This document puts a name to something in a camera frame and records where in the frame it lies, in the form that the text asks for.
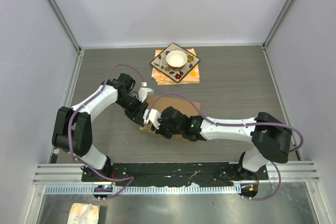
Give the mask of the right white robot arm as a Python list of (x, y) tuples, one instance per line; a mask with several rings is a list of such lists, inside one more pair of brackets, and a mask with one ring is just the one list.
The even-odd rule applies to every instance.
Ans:
[(268, 162), (288, 162), (292, 130), (266, 112), (255, 118), (221, 120), (201, 115), (187, 116), (172, 106), (153, 121), (156, 134), (170, 139), (180, 135), (189, 141), (234, 140), (250, 143), (252, 149), (240, 156), (237, 173), (250, 179)]

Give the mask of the brown cardboard express box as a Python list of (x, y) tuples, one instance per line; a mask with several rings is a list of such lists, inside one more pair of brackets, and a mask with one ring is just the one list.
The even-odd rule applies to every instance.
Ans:
[[(158, 95), (153, 95), (147, 98), (147, 103), (149, 104), (148, 108), (152, 105), (152, 103), (157, 99)], [(193, 101), (195, 106), (201, 110), (201, 103)], [(163, 97), (161, 98), (153, 107), (153, 109), (158, 110), (160, 113), (163, 112), (164, 109), (167, 107), (172, 106), (173, 108), (179, 110), (181, 113), (187, 115), (187, 116), (195, 116), (199, 115), (197, 110), (186, 100), (182, 98), (173, 98), (173, 97)], [(139, 127), (140, 132), (142, 133), (148, 133), (151, 135), (159, 136), (158, 134), (155, 134), (151, 131), (150, 125), (144, 125), (144, 127)], [(187, 140), (183, 138), (181, 135), (173, 135), (171, 139), (176, 140)]]

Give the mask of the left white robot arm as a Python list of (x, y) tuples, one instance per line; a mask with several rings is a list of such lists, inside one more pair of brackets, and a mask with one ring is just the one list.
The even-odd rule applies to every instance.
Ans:
[(124, 109), (126, 117), (143, 126), (143, 115), (148, 107), (146, 99), (153, 90), (143, 82), (133, 95), (134, 85), (135, 80), (130, 75), (121, 73), (117, 79), (103, 82), (84, 101), (70, 108), (63, 106), (57, 112), (51, 140), (53, 147), (92, 167), (94, 176), (102, 182), (111, 177), (111, 161), (93, 145), (92, 122), (108, 106), (117, 104)]

